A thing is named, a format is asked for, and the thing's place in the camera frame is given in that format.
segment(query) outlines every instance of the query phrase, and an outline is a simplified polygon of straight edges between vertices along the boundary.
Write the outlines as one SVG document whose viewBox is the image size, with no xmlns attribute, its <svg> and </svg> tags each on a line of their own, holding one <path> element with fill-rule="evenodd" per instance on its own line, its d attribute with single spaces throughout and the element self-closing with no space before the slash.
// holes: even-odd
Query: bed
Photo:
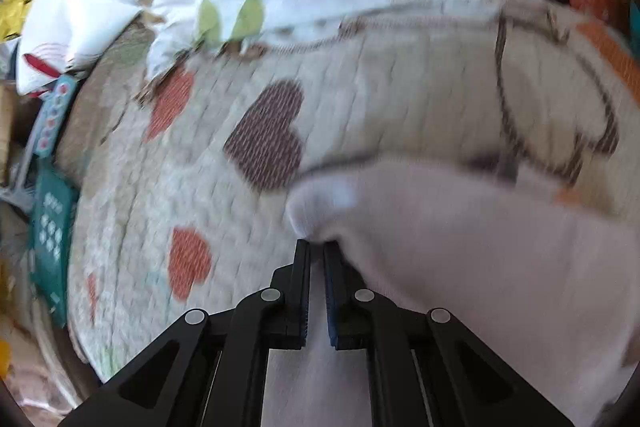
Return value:
<svg viewBox="0 0 640 427">
<path fill-rule="evenodd" d="M 559 200 L 640 222 L 640 72 L 603 26 L 559 7 L 485 23 L 412 8 L 297 48 L 202 48 L 140 105 L 152 40 L 138 20 L 108 49 L 56 154 L 82 187 L 70 327 L 103 381 L 185 310 L 228 309 L 289 263 L 287 187 L 327 164 L 506 152 Z"/>
</svg>

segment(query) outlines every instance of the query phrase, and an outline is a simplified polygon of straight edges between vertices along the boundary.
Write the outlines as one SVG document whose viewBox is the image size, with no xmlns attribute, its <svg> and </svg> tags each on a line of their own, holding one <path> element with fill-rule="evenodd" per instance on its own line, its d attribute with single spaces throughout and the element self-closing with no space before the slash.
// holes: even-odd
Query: patterned blanket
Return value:
<svg viewBox="0 0 640 427">
<path fill-rule="evenodd" d="M 489 23 L 413 10 L 320 42 L 200 50 L 140 107 L 148 42 L 129 28 L 107 52 L 58 154 L 82 184 L 70 321 L 103 380 L 185 310 L 267 285 L 294 253 L 287 190 L 321 166 L 501 151 L 558 200 L 640 225 L 640 73 L 568 10 Z"/>
</svg>

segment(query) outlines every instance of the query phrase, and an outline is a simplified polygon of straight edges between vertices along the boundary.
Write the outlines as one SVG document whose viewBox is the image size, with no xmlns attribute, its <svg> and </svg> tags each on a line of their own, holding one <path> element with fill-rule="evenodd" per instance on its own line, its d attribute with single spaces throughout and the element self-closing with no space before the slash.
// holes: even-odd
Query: quilted blanket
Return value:
<svg viewBox="0 0 640 427">
<path fill-rule="evenodd" d="M 640 225 L 640 72 L 604 26 L 552 11 L 475 23 L 414 9 L 325 41 L 200 50 L 146 107 L 131 98 L 144 54 L 124 66 L 109 51 L 68 282 L 98 375 L 185 310 L 219 312 L 268 285 L 294 253 L 290 184 L 335 162 L 508 152 L 559 200 Z"/>
</svg>

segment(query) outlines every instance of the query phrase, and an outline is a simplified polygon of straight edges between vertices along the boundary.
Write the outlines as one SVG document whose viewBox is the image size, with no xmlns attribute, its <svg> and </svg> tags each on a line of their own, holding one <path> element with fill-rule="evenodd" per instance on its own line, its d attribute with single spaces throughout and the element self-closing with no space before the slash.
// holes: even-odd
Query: green leaf print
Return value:
<svg viewBox="0 0 640 427">
<path fill-rule="evenodd" d="M 231 40 L 239 40 L 260 33 L 263 23 L 264 6 L 262 0 L 245 0 L 231 32 Z"/>
<path fill-rule="evenodd" d="M 198 11 L 198 40 L 207 44 L 220 43 L 220 14 L 210 0 L 203 0 Z"/>
</svg>

